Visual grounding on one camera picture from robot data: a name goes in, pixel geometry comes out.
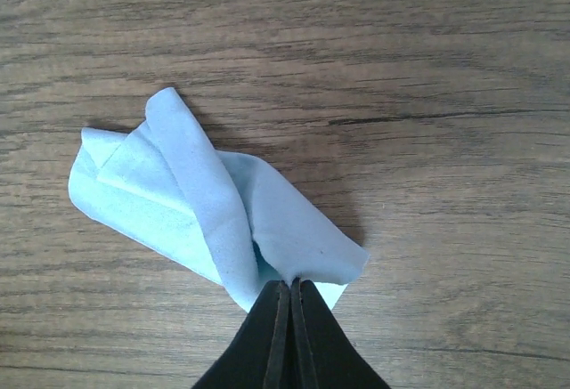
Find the light blue cloth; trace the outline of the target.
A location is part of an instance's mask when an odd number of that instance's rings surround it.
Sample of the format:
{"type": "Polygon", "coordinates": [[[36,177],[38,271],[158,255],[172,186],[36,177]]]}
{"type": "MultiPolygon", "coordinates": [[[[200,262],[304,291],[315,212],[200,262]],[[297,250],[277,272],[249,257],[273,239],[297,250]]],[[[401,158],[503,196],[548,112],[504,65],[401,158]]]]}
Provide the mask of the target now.
{"type": "Polygon", "coordinates": [[[244,310],[269,280],[296,278],[334,305],[369,258],[267,162],[215,149],[173,88],[150,97],[129,134],[82,130],[69,198],[244,310]]]}

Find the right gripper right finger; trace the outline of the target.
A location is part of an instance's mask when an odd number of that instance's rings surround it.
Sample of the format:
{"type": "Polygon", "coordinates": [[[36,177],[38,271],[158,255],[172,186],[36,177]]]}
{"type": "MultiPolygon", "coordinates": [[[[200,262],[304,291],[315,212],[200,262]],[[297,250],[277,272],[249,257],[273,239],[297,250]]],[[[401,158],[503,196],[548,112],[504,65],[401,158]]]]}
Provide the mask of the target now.
{"type": "Polygon", "coordinates": [[[387,388],[354,349],[310,280],[291,285],[295,368],[301,388],[387,388]]]}

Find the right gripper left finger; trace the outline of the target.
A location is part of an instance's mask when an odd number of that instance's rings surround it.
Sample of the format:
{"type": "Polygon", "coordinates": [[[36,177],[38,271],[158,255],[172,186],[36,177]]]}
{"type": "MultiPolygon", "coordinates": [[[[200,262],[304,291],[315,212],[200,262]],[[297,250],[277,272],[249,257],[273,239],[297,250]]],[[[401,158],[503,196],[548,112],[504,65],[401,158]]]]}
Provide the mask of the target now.
{"type": "Polygon", "coordinates": [[[283,388],[287,377],[289,287],[268,282],[224,353],[196,388],[283,388]]]}

